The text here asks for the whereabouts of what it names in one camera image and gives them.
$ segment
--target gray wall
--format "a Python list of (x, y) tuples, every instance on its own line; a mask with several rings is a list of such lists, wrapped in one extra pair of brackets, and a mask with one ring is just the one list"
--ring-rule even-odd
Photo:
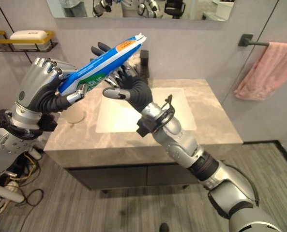
[[(231, 94), (262, 52), (260, 47), (252, 53), (251, 46), (237, 47), (240, 36), (248, 32), (258, 39), (269, 20), (260, 40), (287, 42), (287, 0), (237, 0), (225, 23), (135, 18), (54, 19), (46, 0), (0, 0), (0, 6), (14, 31), (55, 31), (59, 46), (48, 54), (29, 53), (32, 60), (36, 56), (54, 57), (80, 67), (91, 57), (90, 46), (98, 41), (115, 45), (142, 32), (148, 37), (143, 48), (150, 51), (152, 78), (207, 79), (245, 141), (280, 139), (287, 148), (287, 83), (264, 102), (240, 101)], [(1, 13), (0, 29), (11, 34)], [(0, 54), (0, 108), (11, 106), (28, 66), (23, 54)]]
[[(280, 0), (259, 41), (287, 43), (287, 0)], [(222, 106), (244, 141), (278, 139), (287, 150), (287, 81), (265, 101), (242, 101), (233, 90), (263, 51), (255, 46)]]

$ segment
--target gold wall shelf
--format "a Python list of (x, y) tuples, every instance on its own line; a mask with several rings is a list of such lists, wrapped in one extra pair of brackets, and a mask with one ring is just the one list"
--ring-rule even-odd
[[(53, 42), (52, 38), (54, 37), (55, 33), (50, 30), (45, 31), (47, 33), (47, 36), (44, 39), (41, 40), (10, 40), (7, 39), (6, 33), (3, 30), (0, 30), (0, 36), (3, 36), (3, 39), (0, 39), (0, 52), (49, 52), (52, 50), (53, 47), (55, 47), (58, 43)], [(47, 42), (50, 42), (50, 45), (47, 49), (40, 49), (38, 44), (45, 44)], [(35, 44), (35, 49), (20, 49), (16, 50), (13, 46), (13, 44)]]

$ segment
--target pink towel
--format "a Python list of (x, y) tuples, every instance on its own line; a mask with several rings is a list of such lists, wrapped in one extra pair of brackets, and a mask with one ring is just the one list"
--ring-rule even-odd
[(261, 101), (287, 80), (287, 43), (270, 43), (235, 90), (237, 98)]

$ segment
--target mirror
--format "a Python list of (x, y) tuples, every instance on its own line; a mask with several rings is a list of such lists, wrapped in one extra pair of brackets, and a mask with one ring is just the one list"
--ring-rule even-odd
[(235, 0), (47, 0), (55, 18), (142, 17), (226, 21)]

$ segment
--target soap bar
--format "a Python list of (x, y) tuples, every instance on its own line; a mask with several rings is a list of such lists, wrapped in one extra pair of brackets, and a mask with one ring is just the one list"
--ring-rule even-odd
[[(11, 36), (11, 40), (42, 40), (47, 36), (44, 30), (19, 30), (14, 32)], [(34, 50), (37, 49), (35, 44), (31, 43), (14, 43), (16, 50)], [(40, 50), (46, 50), (50, 46), (50, 41), (46, 43), (37, 43)]]

